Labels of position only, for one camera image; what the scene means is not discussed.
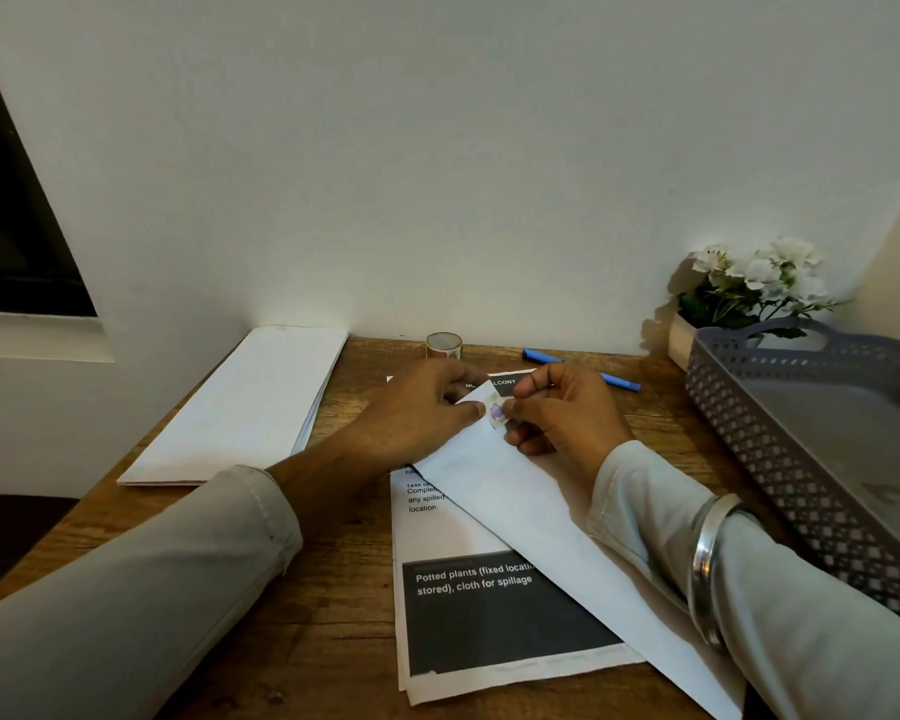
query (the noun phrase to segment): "blue pen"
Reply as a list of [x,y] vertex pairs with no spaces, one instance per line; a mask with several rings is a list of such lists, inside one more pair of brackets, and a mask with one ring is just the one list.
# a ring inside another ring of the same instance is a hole
[[[538,364],[557,364],[564,361],[564,359],[559,359],[556,356],[551,356],[548,353],[540,353],[540,351],[535,351],[532,348],[524,348],[523,357],[527,359],[527,361],[535,361]],[[605,381],[612,387],[620,387],[621,389],[626,389],[630,392],[640,391],[640,385],[635,384],[633,381],[627,381],[627,379],[618,379],[616,376],[611,376],[608,373],[603,373],[602,371],[600,372],[600,376],[603,377],[603,381]]]

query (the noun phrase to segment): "gray basket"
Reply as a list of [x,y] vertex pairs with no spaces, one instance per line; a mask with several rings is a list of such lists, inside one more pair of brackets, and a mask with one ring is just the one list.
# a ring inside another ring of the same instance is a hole
[[[792,326],[826,346],[755,347]],[[827,569],[900,615],[900,340],[805,318],[701,328],[687,391]]]

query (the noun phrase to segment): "person's left hand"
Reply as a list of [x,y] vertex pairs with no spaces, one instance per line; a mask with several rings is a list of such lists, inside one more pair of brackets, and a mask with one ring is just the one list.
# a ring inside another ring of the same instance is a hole
[[386,472],[422,460],[487,408],[465,397],[466,384],[488,376],[458,359],[428,359],[393,377],[342,432],[356,443],[374,472]]

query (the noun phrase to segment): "wooden table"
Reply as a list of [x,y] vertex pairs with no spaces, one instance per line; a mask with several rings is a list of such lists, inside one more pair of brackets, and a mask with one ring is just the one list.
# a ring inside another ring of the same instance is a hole
[[[792,544],[775,512],[704,422],[672,362],[636,356],[556,352],[643,385],[614,390],[637,439],[714,492],[736,492],[769,532]],[[349,338],[317,413],[312,442],[349,423],[385,378],[423,355],[420,343]],[[516,348],[468,346],[488,372],[527,369]],[[185,487],[116,483],[177,413],[184,399],[120,460],[0,581],[0,599],[155,516]],[[394,567],[388,481],[372,483],[348,515],[328,526],[275,580],[249,614],[207,656],[161,712],[165,718],[413,717],[706,718],[695,702],[648,664],[577,677],[524,682],[411,708],[397,692]],[[747,698],[745,716],[763,715]]]

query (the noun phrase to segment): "person's right hand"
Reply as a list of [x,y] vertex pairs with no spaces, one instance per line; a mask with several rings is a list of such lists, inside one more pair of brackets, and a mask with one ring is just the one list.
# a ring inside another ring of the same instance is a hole
[[600,374],[569,363],[547,363],[513,388],[504,414],[519,424],[506,441],[523,454],[556,450],[588,492],[614,447],[634,438]]

